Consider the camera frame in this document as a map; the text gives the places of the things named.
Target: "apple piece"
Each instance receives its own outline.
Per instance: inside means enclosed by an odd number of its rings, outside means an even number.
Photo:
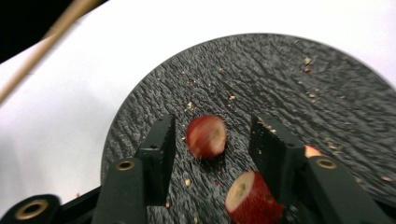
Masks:
[[[310,158],[313,156],[323,156],[323,154],[317,148],[305,145],[305,156]]]
[[[186,142],[196,159],[211,159],[224,151],[226,128],[224,121],[214,115],[193,119],[186,131]]]
[[[233,222],[240,224],[277,223],[283,208],[257,171],[244,172],[236,178],[225,199],[228,215]]]

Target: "black textured disc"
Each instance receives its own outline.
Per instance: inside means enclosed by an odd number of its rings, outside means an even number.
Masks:
[[[341,161],[368,192],[396,203],[394,89],[336,49],[285,35],[215,39],[156,67],[129,94],[110,127],[102,182],[111,162],[134,155],[156,118],[174,114],[171,207],[150,207],[148,223],[195,218],[229,223],[227,190],[244,171],[255,169],[248,155],[252,112],[278,119],[303,143]],[[193,160],[182,140],[189,122],[204,114],[222,117],[228,129],[225,153],[214,161]]]

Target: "metal screw hole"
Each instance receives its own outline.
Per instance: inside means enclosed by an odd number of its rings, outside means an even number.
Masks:
[[[18,211],[15,213],[15,218],[17,220],[26,220],[36,217],[43,213],[48,206],[49,203],[44,199],[31,201],[18,209]]]
[[[333,161],[329,161],[327,159],[319,159],[317,160],[317,165],[326,169],[335,169],[337,168],[337,164]]]
[[[133,167],[134,167],[133,161],[122,161],[119,164],[117,164],[117,169],[119,169],[120,171],[130,170]]]

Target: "white surface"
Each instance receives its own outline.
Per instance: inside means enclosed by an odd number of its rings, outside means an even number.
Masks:
[[[396,86],[395,21],[393,0],[111,0],[81,19],[1,105],[0,216],[36,194],[66,203],[97,187],[121,103],[183,49],[226,35],[297,35],[354,56]],[[0,64],[0,86],[33,49]]]

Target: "wooden stick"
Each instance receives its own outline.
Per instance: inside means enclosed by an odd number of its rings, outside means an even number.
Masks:
[[[24,64],[11,77],[6,86],[0,90],[0,105],[7,99],[12,91],[23,81],[27,74],[40,62],[52,46],[64,35],[74,21],[96,7],[99,0],[74,0],[66,11],[53,24],[52,28],[44,35],[49,36],[28,57]]]

